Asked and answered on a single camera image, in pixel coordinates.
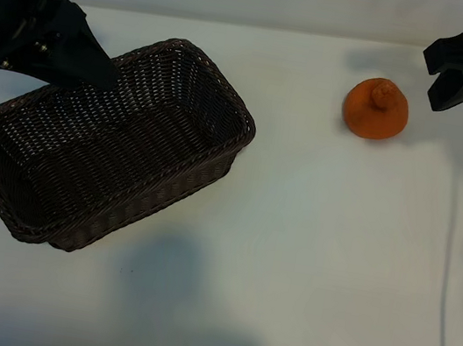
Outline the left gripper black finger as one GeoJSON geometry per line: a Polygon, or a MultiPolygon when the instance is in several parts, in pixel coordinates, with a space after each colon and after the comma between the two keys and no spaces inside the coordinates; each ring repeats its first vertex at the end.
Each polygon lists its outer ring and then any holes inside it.
{"type": "Polygon", "coordinates": [[[0,69],[17,72],[53,84],[75,89],[84,84],[109,90],[114,87],[116,67],[98,52],[33,44],[0,56],[0,69]]]}
{"type": "Polygon", "coordinates": [[[42,0],[41,4],[39,23],[42,27],[35,45],[82,49],[108,56],[90,30],[85,12],[78,5],[70,0],[42,0]]]}

